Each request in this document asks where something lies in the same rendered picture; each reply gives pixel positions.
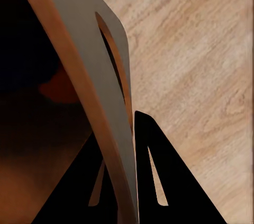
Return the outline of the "can of soda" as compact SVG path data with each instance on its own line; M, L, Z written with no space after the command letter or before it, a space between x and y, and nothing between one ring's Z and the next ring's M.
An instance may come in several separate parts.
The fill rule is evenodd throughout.
M40 84L40 95L58 108L74 109L82 106L60 58L51 80Z
M51 80L58 58L41 23L0 18L0 98Z

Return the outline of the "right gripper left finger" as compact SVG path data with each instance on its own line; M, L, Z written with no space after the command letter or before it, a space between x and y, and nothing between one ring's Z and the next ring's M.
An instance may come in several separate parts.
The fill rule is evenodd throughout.
M92 133L31 224L117 224L118 204L106 165L99 203L88 205L102 161Z

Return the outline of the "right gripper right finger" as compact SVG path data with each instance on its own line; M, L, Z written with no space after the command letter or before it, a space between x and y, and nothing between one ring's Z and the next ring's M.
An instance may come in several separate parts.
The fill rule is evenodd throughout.
M156 121L134 113L139 224L227 224ZM151 152L168 206L157 201Z

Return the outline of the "trash can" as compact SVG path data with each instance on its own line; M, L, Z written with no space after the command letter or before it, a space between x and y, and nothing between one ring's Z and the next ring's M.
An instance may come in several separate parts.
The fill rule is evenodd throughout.
M0 224L31 224L88 138L103 155L117 224L139 224L129 45L104 0L0 0L0 18L41 23L82 104L58 108L34 86L0 98Z

